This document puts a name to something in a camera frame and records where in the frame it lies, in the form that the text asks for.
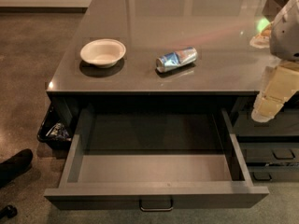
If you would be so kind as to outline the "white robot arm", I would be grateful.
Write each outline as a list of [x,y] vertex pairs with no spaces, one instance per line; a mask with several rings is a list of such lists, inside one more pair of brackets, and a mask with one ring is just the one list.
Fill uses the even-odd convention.
[[249,44],[280,58],[276,67],[264,69],[251,112],[254,121],[268,122],[299,91],[299,0],[289,0]]

